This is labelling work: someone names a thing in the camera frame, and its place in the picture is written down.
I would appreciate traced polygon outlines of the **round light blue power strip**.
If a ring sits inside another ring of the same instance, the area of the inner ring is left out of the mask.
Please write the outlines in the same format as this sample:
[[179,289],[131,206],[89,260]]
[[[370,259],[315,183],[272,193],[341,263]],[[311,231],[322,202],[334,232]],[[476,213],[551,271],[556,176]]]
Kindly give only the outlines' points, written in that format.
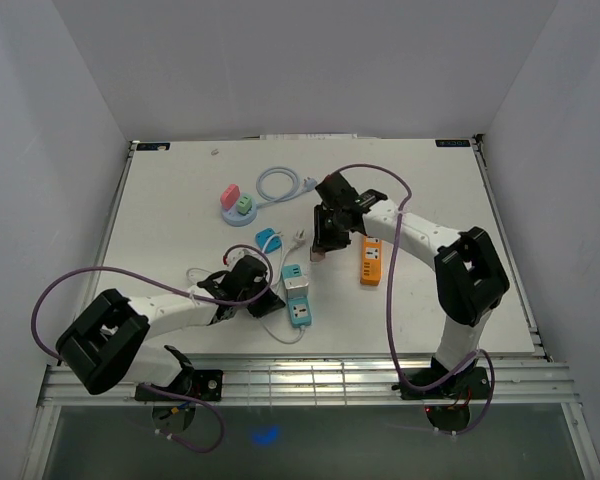
[[232,227],[244,227],[252,223],[257,217],[257,209],[252,207],[246,214],[241,214],[237,209],[221,210],[223,220]]

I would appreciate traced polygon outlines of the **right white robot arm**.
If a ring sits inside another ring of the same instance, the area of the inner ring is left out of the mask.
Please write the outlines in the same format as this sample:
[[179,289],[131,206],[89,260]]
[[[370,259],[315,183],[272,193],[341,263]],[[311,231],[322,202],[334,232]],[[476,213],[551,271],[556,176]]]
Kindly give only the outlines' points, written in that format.
[[483,352],[479,341],[486,322],[510,288],[490,235],[479,227],[461,231],[408,213],[404,203],[377,190],[358,192],[340,172],[327,175],[315,189],[321,202],[314,208],[313,257],[344,249],[353,233],[391,244],[387,318],[393,313],[398,253],[412,255],[433,271],[445,314],[441,340],[423,373],[409,378],[403,369],[397,371],[399,385],[408,392],[435,390],[444,397],[456,396],[467,386],[467,372]]

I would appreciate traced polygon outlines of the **green plug adapter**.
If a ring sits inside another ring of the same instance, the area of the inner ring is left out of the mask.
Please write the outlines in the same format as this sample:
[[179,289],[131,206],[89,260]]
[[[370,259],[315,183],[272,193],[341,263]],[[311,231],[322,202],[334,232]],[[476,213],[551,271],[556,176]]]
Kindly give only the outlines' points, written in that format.
[[236,202],[236,211],[240,215],[246,216],[253,209],[253,199],[250,195],[244,194]]

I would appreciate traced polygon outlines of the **white silver plug adapter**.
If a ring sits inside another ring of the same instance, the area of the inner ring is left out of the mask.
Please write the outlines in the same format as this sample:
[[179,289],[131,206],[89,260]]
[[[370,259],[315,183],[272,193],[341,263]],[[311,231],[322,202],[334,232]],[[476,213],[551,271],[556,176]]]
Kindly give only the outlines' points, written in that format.
[[305,298],[309,293],[309,281],[304,276],[285,279],[284,287],[288,299]]

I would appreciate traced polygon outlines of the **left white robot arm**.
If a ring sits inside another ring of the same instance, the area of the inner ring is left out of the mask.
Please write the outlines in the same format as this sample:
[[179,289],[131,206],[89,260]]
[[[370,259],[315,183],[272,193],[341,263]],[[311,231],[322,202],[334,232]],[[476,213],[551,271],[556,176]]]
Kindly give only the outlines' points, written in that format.
[[268,284],[265,263],[245,255],[182,295],[128,297],[116,289],[102,291],[63,332],[56,350],[92,395],[124,381],[148,383],[177,400],[193,394],[195,369],[177,348],[153,347],[149,340],[214,326],[242,308],[260,319],[285,306]]

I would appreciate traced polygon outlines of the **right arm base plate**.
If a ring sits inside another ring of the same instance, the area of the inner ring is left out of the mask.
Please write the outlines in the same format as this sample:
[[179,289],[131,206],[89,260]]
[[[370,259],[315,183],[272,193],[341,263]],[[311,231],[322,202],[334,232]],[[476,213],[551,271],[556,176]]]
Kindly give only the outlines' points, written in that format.
[[[416,386],[425,386],[439,380],[444,371],[439,368],[405,369],[403,373]],[[417,391],[408,388],[403,382],[391,386],[392,391],[399,393],[402,400],[456,400],[478,399],[486,400],[491,390],[487,369],[470,365],[436,388],[427,391]]]

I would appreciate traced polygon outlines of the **orange power strip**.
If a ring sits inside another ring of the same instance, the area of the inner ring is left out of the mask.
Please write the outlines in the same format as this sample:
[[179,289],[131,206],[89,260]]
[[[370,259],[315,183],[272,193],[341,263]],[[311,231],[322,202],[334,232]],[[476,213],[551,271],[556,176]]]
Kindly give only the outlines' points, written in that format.
[[376,287],[382,279],[382,241],[375,237],[363,237],[361,249],[360,283]]

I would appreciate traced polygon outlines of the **brown pink plug adapter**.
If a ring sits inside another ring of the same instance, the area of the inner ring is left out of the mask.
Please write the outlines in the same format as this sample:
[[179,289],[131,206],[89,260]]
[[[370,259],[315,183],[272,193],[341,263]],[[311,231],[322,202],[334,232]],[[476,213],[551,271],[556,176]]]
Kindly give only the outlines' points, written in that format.
[[326,254],[322,251],[310,251],[310,261],[312,263],[318,263],[323,261],[326,258]]

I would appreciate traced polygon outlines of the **teal power strip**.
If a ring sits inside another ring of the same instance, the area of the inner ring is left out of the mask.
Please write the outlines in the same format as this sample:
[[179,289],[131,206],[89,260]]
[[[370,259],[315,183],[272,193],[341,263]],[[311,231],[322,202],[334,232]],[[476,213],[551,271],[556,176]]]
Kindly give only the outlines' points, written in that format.
[[282,282],[292,327],[301,329],[311,326],[313,317],[309,304],[308,277],[298,264],[291,264],[282,268]]

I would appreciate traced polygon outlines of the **small blue square socket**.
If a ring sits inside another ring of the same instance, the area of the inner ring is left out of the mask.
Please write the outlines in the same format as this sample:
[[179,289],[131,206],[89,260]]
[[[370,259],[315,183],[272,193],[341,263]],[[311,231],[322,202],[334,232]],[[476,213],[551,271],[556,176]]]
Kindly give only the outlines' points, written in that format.
[[282,235],[273,228],[266,228],[255,235],[256,246],[265,254],[270,254],[283,248]]

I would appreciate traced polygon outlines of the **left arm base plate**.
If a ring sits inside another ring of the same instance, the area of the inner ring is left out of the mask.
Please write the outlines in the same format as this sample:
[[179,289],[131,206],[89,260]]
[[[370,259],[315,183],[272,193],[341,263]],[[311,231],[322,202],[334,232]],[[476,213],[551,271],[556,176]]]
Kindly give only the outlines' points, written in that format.
[[148,390],[137,386],[134,399],[139,402],[159,402],[182,400],[184,396],[218,402],[222,398],[224,372],[219,369],[197,369],[179,375],[168,387],[154,386]]

